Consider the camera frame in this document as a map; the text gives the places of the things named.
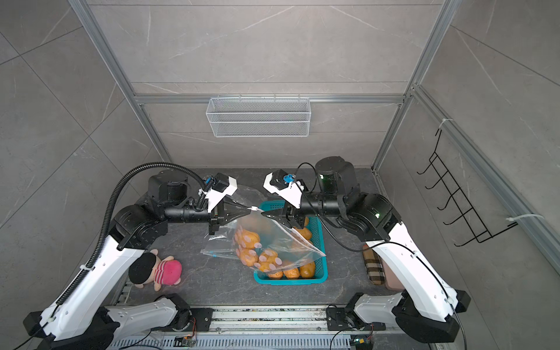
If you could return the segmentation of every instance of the metal base rail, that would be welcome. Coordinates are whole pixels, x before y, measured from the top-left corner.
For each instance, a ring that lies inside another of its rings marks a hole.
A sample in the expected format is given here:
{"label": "metal base rail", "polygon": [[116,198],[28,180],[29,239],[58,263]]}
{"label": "metal base rail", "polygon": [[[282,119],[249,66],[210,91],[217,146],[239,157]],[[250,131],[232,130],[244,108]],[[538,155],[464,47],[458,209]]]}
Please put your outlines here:
{"label": "metal base rail", "polygon": [[[337,333],[328,330],[327,305],[200,305],[192,308],[214,309],[208,332],[197,333],[192,349],[328,349]],[[161,349],[178,348],[176,338],[191,332],[152,332],[142,343]],[[350,349],[352,335],[368,336],[370,331],[341,332],[333,341],[333,349]],[[374,331],[382,334],[403,334],[399,328]],[[110,350],[141,340],[143,334],[131,335],[110,345]]]}

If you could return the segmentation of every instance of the plush doll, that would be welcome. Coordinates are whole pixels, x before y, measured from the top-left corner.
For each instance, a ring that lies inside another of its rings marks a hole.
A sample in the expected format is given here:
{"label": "plush doll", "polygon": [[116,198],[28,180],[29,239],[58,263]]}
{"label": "plush doll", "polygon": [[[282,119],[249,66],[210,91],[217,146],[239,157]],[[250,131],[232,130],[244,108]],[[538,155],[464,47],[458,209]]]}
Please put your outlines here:
{"label": "plush doll", "polygon": [[142,254],[128,269],[130,281],[138,288],[153,282],[153,289],[157,292],[162,284],[179,284],[181,282],[181,263],[168,256],[161,260],[157,256],[157,249]]}

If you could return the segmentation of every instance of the gray tile wall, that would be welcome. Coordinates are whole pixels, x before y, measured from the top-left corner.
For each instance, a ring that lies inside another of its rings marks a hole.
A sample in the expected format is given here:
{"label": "gray tile wall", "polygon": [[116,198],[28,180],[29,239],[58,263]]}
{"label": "gray tile wall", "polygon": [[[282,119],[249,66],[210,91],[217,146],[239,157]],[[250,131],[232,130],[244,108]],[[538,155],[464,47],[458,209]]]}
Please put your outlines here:
{"label": "gray tile wall", "polygon": [[[463,1],[422,85],[560,231],[558,6],[556,1]],[[514,227],[480,244],[455,246],[472,234],[463,220],[443,224],[459,216],[457,208],[451,202],[445,210],[437,209],[449,197],[445,187],[439,183],[426,189],[437,181],[432,169],[417,174],[428,165],[436,131],[437,123],[414,104],[381,176],[419,246],[441,248],[441,257],[427,255],[435,259],[435,263],[431,260],[434,267],[444,271],[443,276],[455,270],[451,278],[463,280],[471,293],[478,311],[460,315],[469,347],[556,349],[553,310],[560,308],[555,292],[560,277],[523,230]],[[489,230],[503,230],[508,212],[445,135],[438,154]],[[449,176],[446,183],[452,184]],[[465,211],[465,198],[455,197]],[[468,214],[467,219],[482,232],[476,216]]]}
{"label": "gray tile wall", "polygon": [[[161,159],[66,0],[3,3],[0,110],[0,343],[11,349],[26,314],[75,273],[122,174]],[[146,187],[135,179],[116,210]]]}
{"label": "gray tile wall", "polygon": [[[417,174],[428,166],[436,144],[438,124],[431,118],[414,103],[381,167],[381,178],[418,246],[430,252],[426,257],[432,265],[452,286],[466,285],[470,292],[478,311],[469,309],[459,315],[469,348],[521,350],[537,344],[539,349],[556,349],[554,310],[560,308],[556,292],[560,277],[525,232],[514,227],[483,243],[454,245],[473,235],[462,219],[443,224],[460,214],[453,202],[443,211],[437,209],[444,207],[449,195],[441,182],[426,189],[437,181],[435,171]],[[490,232],[503,230],[509,213],[445,135],[437,151]],[[442,174],[441,164],[435,164]],[[448,175],[444,179],[451,191],[457,188]],[[465,211],[465,197],[460,193],[454,197]],[[468,214],[467,219],[473,229],[482,232],[475,215]]]}
{"label": "gray tile wall", "polygon": [[423,82],[560,232],[557,1],[464,1]]}
{"label": "gray tile wall", "polygon": [[[435,0],[103,0],[92,11],[140,94],[402,94]],[[314,105],[306,138],[215,138],[203,105],[147,105],[175,162],[370,166],[395,105]]]}

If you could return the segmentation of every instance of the metal hanging rack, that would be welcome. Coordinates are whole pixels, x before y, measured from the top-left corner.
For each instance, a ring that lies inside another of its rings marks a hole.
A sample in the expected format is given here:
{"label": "metal hanging rack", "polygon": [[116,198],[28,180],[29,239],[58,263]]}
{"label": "metal hanging rack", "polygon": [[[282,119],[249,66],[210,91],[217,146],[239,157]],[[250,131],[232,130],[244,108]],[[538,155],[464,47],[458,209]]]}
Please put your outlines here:
{"label": "metal hanging rack", "polygon": [[[418,171],[417,171],[416,174],[418,174],[418,175],[423,175],[426,171],[428,171],[428,169],[429,169],[430,167],[434,169],[434,171],[436,172],[436,174],[437,174],[437,176],[438,176],[438,179],[437,179],[436,183],[434,183],[431,187],[428,187],[428,186],[424,186],[424,187],[425,187],[427,190],[430,190],[430,189],[434,188],[434,187],[441,181],[441,183],[443,183],[443,185],[445,186],[445,189],[446,189],[447,192],[449,193],[449,197],[448,197],[448,199],[447,199],[447,202],[445,202],[444,207],[443,207],[443,208],[437,207],[437,209],[438,209],[438,210],[441,210],[441,211],[445,210],[445,208],[447,208],[447,205],[449,204],[449,202],[450,202],[451,200],[453,200],[453,203],[455,203],[455,206],[457,206],[457,209],[458,209],[459,212],[461,213],[461,215],[460,215],[458,218],[456,218],[455,220],[453,220],[453,221],[451,221],[451,222],[444,222],[444,225],[452,225],[452,224],[454,224],[455,222],[457,222],[457,220],[463,218],[464,221],[465,221],[465,223],[466,223],[466,225],[469,227],[470,233],[473,234],[473,238],[471,238],[470,240],[466,241],[465,243],[463,243],[463,244],[454,244],[454,245],[455,245],[456,247],[462,247],[462,246],[466,245],[467,243],[470,243],[470,242],[472,242],[472,241],[474,241],[474,240],[477,240],[477,242],[482,243],[482,242],[485,242],[485,241],[487,241],[487,240],[489,240],[489,239],[491,239],[491,238],[496,237],[497,235],[499,235],[499,234],[501,234],[501,233],[506,232],[507,230],[509,230],[509,229],[512,228],[512,227],[517,226],[517,222],[512,222],[511,224],[507,225],[506,228],[504,228],[502,231],[500,231],[500,232],[498,232],[498,233],[496,233],[496,234],[493,234],[493,233],[490,232],[490,230],[488,229],[488,227],[486,226],[486,224],[484,223],[484,221],[482,220],[482,218],[481,218],[480,215],[478,214],[477,210],[474,208],[474,206],[473,206],[472,203],[470,202],[469,197],[467,197],[467,195],[465,194],[465,192],[463,192],[462,187],[459,185],[459,183],[457,182],[457,180],[455,180],[455,177],[453,176],[453,174],[451,173],[451,171],[449,171],[449,168],[447,168],[447,166],[445,165],[443,159],[441,159],[441,157],[437,154],[437,146],[439,145],[439,143],[440,143],[440,138],[441,138],[441,129],[438,129],[438,130],[436,131],[436,135],[435,135],[435,136],[437,137],[436,147],[433,149],[432,155],[428,158],[429,161],[430,161],[430,164],[428,164],[428,166],[424,169],[424,171],[422,171],[422,172],[418,172]],[[445,172],[444,172],[443,174],[440,174],[440,172],[437,170],[437,168],[436,168],[435,165],[433,164],[436,160],[439,160],[439,162],[441,163],[441,165],[445,168]],[[451,190],[449,189],[449,186],[445,183],[444,176],[447,175],[447,174],[449,174],[449,177],[451,177],[452,183],[454,183],[454,184],[457,186],[457,189],[454,190],[453,192],[451,192]],[[457,203],[457,200],[456,200],[455,197],[454,197],[457,193],[462,194],[463,197],[466,199],[467,203],[469,203],[469,205],[467,206],[467,208],[466,208],[465,211],[463,211],[463,210],[461,209],[461,207],[460,207],[459,204]],[[484,227],[484,230],[483,230],[481,233],[479,233],[479,234],[475,234],[475,233],[474,233],[474,230],[473,230],[473,228],[471,227],[469,220],[467,220],[467,218],[466,218],[466,216],[465,216],[465,215],[468,214],[469,212],[473,212],[473,213],[476,215],[476,217],[480,220],[480,223],[481,223],[482,226]],[[488,234],[489,236],[486,237],[486,238],[481,239],[480,237],[481,237],[482,235],[485,235],[485,234]]]}

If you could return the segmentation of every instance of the bread roll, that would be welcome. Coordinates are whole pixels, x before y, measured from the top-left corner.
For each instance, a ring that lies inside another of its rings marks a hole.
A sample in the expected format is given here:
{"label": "bread roll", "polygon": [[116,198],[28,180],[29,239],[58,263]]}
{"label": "bread roll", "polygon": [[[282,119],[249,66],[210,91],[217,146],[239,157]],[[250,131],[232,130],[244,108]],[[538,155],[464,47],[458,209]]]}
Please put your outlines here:
{"label": "bread roll", "polygon": [[274,273],[267,273],[268,278],[270,279],[281,279],[284,276],[282,271],[274,272]]}
{"label": "bread roll", "polygon": [[269,262],[255,263],[255,267],[262,272],[270,272],[277,269],[276,265]]}
{"label": "bread roll", "polygon": [[260,237],[256,232],[251,232],[247,230],[243,230],[241,232],[241,237],[239,238],[240,245],[243,248],[253,249],[253,248],[262,248],[263,245],[260,243]]}
{"label": "bread roll", "polygon": [[284,276],[286,276],[287,279],[298,279],[300,277],[300,271],[297,268],[286,270],[284,271]]}
{"label": "bread roll", "polygon": [[272,249],[265,249],[259,256],[260,262],[269,262],[276,266],[282,265],[282,259],[278,257],[278,253]]}
{"label": "bread roll", "polygon": [[301,278],[313,278],[315,276],[315,262],[300,267]]}
{"label": "bread roll", "polygon": [[300,233],[306,240],[310,240],[312,237],[311,231],[307,227],[302,228],[301,230],[296,228],[297,232]]}
{"label": "bread roll", "polygon": [[259,257],[256,254],[256,251],[251,249],[239,250],[239,259],[241,260],[243,265],[247,265],[249,267],[253,266],[257,261],[259,261]]}

